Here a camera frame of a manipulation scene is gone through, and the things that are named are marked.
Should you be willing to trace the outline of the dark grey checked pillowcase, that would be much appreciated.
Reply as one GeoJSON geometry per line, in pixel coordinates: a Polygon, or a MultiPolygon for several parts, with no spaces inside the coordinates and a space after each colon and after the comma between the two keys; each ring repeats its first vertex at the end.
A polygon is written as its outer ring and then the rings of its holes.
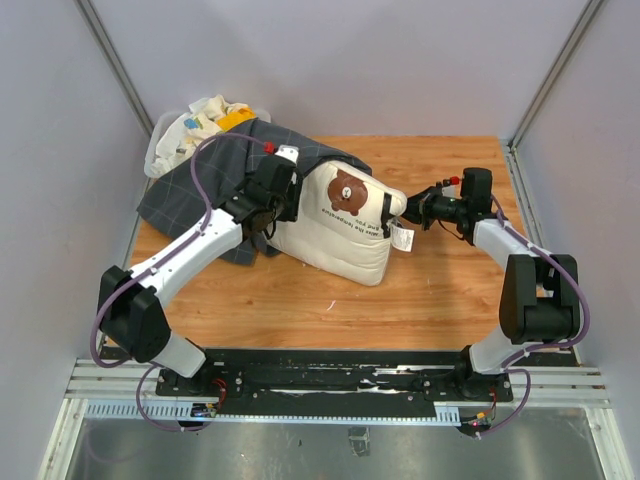
{"type": "MultiPolygon", "coordinates": [[[[317,165],[339,160],[370,175],[372,169],[358,157],[314,141],[294,130],[260,119],[249,120],[232,129],[238,136],[225,137],[206,146],[196,158],[197,178],[208,198],[215,203],[252,174],[266,156],[249,136],[276,146],[299,150],[301,172],[309,174],[317,165]]],[[[176,239],[205,213],[205,204],[193,183],[190,164],[185,161],[157,179],[143,196],[137,211],[160,233],[176,239]]]]}

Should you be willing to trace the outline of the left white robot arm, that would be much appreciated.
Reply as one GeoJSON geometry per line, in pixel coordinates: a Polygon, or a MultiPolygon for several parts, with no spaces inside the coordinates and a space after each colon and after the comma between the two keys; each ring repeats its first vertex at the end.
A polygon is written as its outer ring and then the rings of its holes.
{"type": "Polygon", "coordinates": [[[204,351],[172,332],[165,307],[206,266],[254,234],[293,221],[302,186],[298,150],[282,145],[184,234],[151,258],[123,270],[108,269],[101,278],[93,333],[104,333],[129,358],[179,375],[190,394],[207,393],[214,371],[204,351]]]}

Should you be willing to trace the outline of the cream white pillow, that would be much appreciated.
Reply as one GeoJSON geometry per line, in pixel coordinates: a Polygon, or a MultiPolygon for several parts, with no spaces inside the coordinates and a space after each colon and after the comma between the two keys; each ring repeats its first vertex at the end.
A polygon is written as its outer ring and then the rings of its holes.
{"type": "Polygon", "coordinates": [[[294,222],[277,222],[267,241],[305,264],[365,286],[384,278],[392,222],[407,207],[406,195],[337,160],[324,162],[303,180],[294,222]]]}

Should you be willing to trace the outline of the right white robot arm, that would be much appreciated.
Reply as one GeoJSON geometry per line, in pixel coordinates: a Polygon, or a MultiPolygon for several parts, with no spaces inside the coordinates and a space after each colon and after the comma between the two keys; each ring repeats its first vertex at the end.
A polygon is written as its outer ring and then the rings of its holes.
{"type": "Polygon", "coordinates": [[[485,168],[467,168],[411,196],[403,219],[428,230],[450,223],[458,236],[486,253],[504,273],[498,326],[482,341],[465,347],[453,369],[455,392],[474,400],[489,379],[530,353],[570,348],[590,325],[586,298],[578,283],[576,260],[551,253],[508,220],[492,192],[485,168]]]}

